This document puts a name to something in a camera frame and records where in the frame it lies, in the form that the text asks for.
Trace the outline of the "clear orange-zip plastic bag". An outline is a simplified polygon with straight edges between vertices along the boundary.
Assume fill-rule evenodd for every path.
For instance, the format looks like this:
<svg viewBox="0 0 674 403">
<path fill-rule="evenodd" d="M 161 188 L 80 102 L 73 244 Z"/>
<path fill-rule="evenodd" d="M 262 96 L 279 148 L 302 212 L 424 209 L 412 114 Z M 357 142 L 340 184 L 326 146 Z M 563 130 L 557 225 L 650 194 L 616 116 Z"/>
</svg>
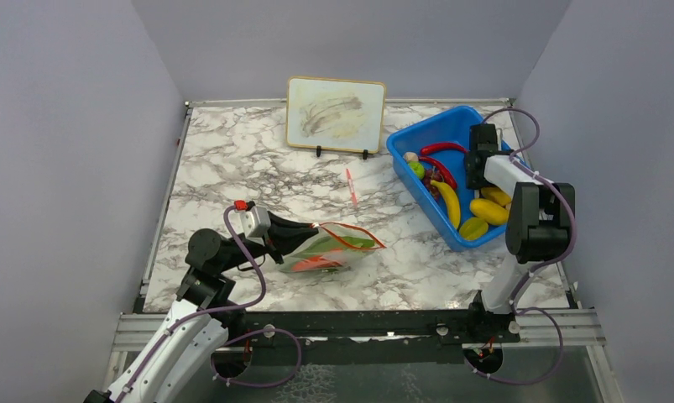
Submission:
<svg viewBox="0 0 674 403">
<path fill-rule="evenodd" d="M 316 235 L 302 241 L 278 265 L 285 273 L 348 269 L 386 246 L 364 228 L 340 222 L 312 225 Z"/>
</svg>

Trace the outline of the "orange carrot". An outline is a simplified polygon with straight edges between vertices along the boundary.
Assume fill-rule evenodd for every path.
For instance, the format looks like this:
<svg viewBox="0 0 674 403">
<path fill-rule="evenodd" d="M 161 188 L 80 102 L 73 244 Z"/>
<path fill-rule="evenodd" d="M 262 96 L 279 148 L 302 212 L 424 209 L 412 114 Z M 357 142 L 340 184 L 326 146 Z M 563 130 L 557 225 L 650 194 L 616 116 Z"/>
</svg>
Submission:
<svg viewBox="0 0 674 403">
<path fill-rule="evenodd" d="M 341 268 L 342 263 L 340 261 L 330 259 L 326 255 L 317 255 L 296 262 L 292 266 L 291 271 L 300 273 L 315 270 L 339 270 Z"/>
</svg>

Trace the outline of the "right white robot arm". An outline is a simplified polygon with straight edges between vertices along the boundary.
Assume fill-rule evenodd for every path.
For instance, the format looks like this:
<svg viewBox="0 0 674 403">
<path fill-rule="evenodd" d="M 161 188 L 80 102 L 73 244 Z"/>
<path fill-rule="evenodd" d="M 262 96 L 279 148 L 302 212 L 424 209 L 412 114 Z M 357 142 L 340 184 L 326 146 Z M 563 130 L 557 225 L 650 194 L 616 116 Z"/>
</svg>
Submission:
<svg viewBox="0 0 674 403">
<path fill-rule="evenodd" d="M 490 123 L 470 128 L 465 178 L 471 190 L 493 186 L 511 199 L 505 229 L 509 256 L 504 268 L 479 293 L 483 310 L 465 319 L 467 335 L 484 342 L 499 329 L 495 315 L 515 312 L 534 275 L 572 252 L 577 238 L 576 191 L 569 183 L 551 181 L 534 172 L 513 150 L 502 150 Z"/>
</svg>

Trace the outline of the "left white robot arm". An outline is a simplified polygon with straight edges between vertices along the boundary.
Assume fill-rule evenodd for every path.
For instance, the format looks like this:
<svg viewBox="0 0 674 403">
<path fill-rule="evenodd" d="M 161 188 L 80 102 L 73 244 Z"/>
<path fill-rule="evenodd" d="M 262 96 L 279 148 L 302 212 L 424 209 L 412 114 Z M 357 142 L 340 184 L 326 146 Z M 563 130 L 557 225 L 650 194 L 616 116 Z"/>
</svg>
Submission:
<svg viewBox="0 0 674 403">
<path fill-rule="evenodd" d="M 228 226 L 228 237 L 210 228 L 194 232 L 185 261 L 189 266 L 168 313 L 138 357 L 106 390 L 93 390 L 87 402 L 172 402 L 216 349 L 241 340 L 246 308 L 261 302 L 266 281 L 256 259 L 269 256 L 281 264 L 319 231 L 309 223 L 292 222 L 253 203 L 238 203 L 223 213 L 241 217 L 243 233 Z M 260 283 L 252 301 L 229 300 L 235 285 L 224 273 L 252 265 Z"/>
</svg>

